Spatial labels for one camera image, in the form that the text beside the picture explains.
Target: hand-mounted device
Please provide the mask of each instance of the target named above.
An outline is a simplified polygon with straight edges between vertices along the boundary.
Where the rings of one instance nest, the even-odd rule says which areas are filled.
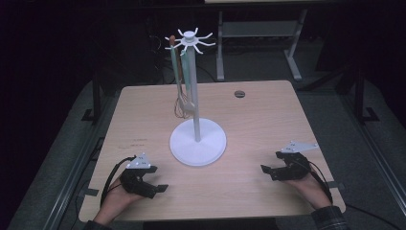
[[[128,193],[154,198],[157,193],[163,193],[167,189],[168,185],[153,186],[143,180],[143,176],[146,173],[155,173],[158,169],[156,166],[151,166],[145,153],[138,157],[127,157],[114,167],[113,171],[107,178],[101,194],[101,206],[109,192],[108,187],[110,186],[114,174],[122,163],[127,160],[130,160],[131,162],[125,167],[125,170],[121,174],[120,182]]]

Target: round hole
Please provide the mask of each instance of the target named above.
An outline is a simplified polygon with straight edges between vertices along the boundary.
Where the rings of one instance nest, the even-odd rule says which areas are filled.
[[[245,97],[245,92],[242,91],[242,90],[237,90],[237,91],[234,93],[234,96],[236,96],[236,98],[243,98],[243,97]]]

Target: white plastic piece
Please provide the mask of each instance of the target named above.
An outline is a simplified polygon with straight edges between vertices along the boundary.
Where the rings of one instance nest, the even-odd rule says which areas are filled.
[[[201,140],[196,142],[193,135],[193,120],[181,123],[170,136],[169,144],[173,156],[188,166],[206,166],[224,153],[227,138],[217,123],[200,118]]]
[[[281,149],[282,153],[294,153],[294,152],[301,152],[305,150],[313,150],[319,148],[317,143],[315,144],[308,144],[308,143],[300,143],[290,141],[290,143],[283,149]]]
[[[148,161],[146,154],[143,152],[140,156],[137,156],[126,167],[126,169],[149,169],[151,164]]]

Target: sleeve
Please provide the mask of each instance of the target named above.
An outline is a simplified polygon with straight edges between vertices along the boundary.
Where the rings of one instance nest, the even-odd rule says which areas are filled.
[[[83,230],[113,230],[112,228],[106,227],[104,225],[101,225],[97,222],[94,222],[92,220],[87,221],[86,225],[84,225]]]
[[[311,216],[316,223],[317,229],[323,230],[348,230],[347,225],[340,208],[329,206],[314,211]]]

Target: table surface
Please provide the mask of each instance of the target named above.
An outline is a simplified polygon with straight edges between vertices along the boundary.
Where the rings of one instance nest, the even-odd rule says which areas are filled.
[[[242,90],[245,97],[235,97]],[[199,83],[200,117],[218,123],[227,136],[223,155],[211,165],[190,167],[170,152],[169,138],[185,120],[174,115],[175,85],[130,86],[123,89],[107,131],[79,218],[93,219],[102,188],[114,166],[145,152],[156,173],[152,185],[169,184],[154,199],[132,204],[117,219],[227,219],[306,215],[313,210],[290,186],[272,181],[260,165],[284,167],[275,152],[291,140],[317,143],[296,93],[287,80]],[[320,149],[304,151],[327,181],[333,181]],[[123,171],[124,165],[116,173]],[[345,211],[338,189],[334,204]]]

